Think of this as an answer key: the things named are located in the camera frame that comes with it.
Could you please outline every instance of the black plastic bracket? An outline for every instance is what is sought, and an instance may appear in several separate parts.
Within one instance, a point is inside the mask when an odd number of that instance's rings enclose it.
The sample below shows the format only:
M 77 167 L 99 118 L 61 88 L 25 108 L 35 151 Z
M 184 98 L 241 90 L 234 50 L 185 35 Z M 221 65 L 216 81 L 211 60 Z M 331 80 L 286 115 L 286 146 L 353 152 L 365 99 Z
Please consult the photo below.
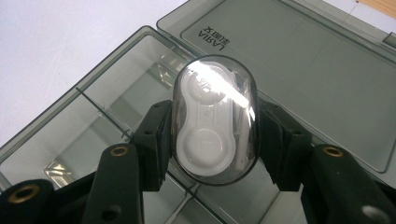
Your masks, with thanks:
M 298 191 L 312 135 L 278 105 L 259 98 L 259 109 L 265 168 L 280 190 Z
M 3 224 L 47 223 L 55 217 L 51 198 L 54 194 L 48 180 L 23 181 L 0 197 L 0 220 Z
M 308 223 L 396 223 L 396 208 L 346 150 L 319 145 L 303 178 Z
M 108 147 L 102 153 L 82 223 L 143 223 L 140 178 L 133 145 Z
M 171 114 L 171 101 L 153 105 L 130 141 L 139 155 L 143 191 L 158 191 L 165 180 L 171 157 Z

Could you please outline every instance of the transparent container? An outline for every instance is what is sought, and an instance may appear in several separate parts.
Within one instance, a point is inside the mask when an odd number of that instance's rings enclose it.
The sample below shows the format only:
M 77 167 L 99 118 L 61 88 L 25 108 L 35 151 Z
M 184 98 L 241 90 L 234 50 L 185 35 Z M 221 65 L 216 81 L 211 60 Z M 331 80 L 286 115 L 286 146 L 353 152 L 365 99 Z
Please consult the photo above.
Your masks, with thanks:
M 104 149 L 128 142 L 151 105 L 173 98 L 177 75 L 197 56 L 150 27 L 138 30 L 0 149 L 1 190 L 36 178 L 59 189 L 94 172 Z M 214 197 L 219 191 L 230 197 Z M 262 161 L 234 185 L 209 187 L 173 158 L 161 190 L 143 193 L 145 220 L 260 221 L 278 193 Z
M 219 55 L 188 63 L 177 77 L 172 111 L 174 156 L 195 180 L 233 183 L 259 158 L 257 89 L 241 63 Z

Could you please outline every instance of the screw hole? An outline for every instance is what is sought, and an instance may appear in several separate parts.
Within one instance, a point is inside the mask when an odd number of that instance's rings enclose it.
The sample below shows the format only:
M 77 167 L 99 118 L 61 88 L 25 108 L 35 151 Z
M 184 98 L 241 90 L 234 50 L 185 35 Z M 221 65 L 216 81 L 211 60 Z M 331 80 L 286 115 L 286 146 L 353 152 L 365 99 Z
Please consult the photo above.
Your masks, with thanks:
M 116 157 L 123 156 L 127 153 L 128 153 L 127 147 L 116 147 L 116 148 L 111 149 L 111 151 L 110 151 L 110 154 L 112 156 L 116 156 Z
M 333 157 L 342 157 L 344 156 L 344 152 L 335 147 L 325 147 L 323 148 L 323 152 Z
M 9 203 L 23 203 L 34 198 L 40 187 L 36 184 L 26 185 L 14 191 L 9 197 Z
M 117 205 L 113 205 L 102 212 L 102 220 L 111 221 L 114 220 L 121 213 L 121 208 Z

